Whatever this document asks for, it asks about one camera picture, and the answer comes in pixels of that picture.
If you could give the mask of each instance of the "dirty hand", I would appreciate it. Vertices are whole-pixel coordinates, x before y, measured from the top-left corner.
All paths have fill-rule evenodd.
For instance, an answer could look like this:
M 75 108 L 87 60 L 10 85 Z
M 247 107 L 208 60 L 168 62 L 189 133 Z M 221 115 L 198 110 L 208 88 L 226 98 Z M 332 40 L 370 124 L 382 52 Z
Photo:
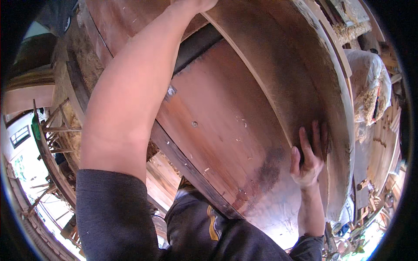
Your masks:
M 185 2 L 188 5 L 190 5 L 191 8 L 193 8 L 197 13 L 206 12 L 210 9 L 212 9 L 218 0 L 171 0 L 171 4 L 174 2 Z
M 327 129 L 326 124 L 322 124 L 321 138 L 318 121 L 312 122 L 313 132 L 313 151 L 309 144 L 308 136 L 304 127 L 299 129 L 299 138 L 301 140 L 301 148 L 305 157 L 302 168 L 299 169 L 301 154 L 295 146 L 292 147 L 290 175 L 293 180 L 301 186 L 301 189 L 310 187 L 317 183 L 318 175 L 324 167 L 324 155 L 327 145 Z

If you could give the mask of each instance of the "person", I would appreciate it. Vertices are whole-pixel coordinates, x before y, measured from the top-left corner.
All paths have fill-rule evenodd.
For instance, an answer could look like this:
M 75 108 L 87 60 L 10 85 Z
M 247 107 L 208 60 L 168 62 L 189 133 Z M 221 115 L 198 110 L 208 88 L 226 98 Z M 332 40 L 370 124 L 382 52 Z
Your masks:
M 158 247 L 145 186 L 151 127 L 187 25 L 216 3 L 172 3 L 130 39 L 95 86 L 76 183 L 77 226 L 88 260 L 321 260 L 325 219 L 317 177 L 324 165 L 326 130 L 320 135 L 317 121 L 313 150 L 305 129 L 299 130 L 301 168 L 301 154 L 292 148 L 290 174 L 301 187 L 301 207 L 300 237 L 289 255 L 247 221 L 225 218 L 185 180 L 165 217 L 170 246 Z

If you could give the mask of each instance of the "dark t-shirt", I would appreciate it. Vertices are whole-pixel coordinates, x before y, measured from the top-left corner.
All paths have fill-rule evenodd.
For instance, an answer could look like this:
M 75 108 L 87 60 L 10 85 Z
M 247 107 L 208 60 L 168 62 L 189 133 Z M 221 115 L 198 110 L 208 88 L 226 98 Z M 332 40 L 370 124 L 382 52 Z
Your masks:
M 166 215 L 170 246 L 159 249 L 147 188 L 130 175 L 79 170 L 77 226 L 88 260 L 321 260 L 323 237 L 302 236 L 290 255 L 245 220 L 229 220 L 200 193 Z

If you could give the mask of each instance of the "green object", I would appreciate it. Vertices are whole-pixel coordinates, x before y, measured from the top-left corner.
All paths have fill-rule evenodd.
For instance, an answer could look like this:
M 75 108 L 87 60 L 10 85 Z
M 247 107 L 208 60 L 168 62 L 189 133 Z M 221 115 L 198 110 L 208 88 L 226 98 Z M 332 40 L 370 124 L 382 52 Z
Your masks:
M 36 118 L 36 115 L 33 116 L 31 127 L 32 127 L 32 132 L 33 132 L 35 139 L 41 140 L 41 132 L 39 130 L 39 124 L 38 124 L 38 119 Z

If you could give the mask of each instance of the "fingers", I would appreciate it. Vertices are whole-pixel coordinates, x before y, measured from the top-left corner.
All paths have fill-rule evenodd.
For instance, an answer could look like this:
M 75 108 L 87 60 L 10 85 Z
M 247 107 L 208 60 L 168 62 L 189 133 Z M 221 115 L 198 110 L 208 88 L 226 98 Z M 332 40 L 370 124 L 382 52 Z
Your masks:
M 327 148 L 328 148 L 328 128 L 326 127 L 326 123 L 323 122 L 321 125 L 321 147 L 322 147 L 322 154 L 324 155 L 324 159 L 326 159 Z
M 290 163 L 290 174 L 298 175 L 299 174 L 299 162 L 301 160 L 301 154 L 299 153 L 298 148 L 295 146 L 292 147 L 291 163 Z
M 312 152 L 311 144 L 309 143 L 308 136 L 304 127 L 299 129 L 299 139 L 301 140 L 301 148 L 303 155 L 305 156 L 305 162 L 311 164 L 315 160 L 315 155 Z
M 312 122 L 312 132 L 313 132 L 313 153 L 315 154 L 315 156 L 322 159 L 321 137 L 319 133 L 319 124 L 317 120 Z

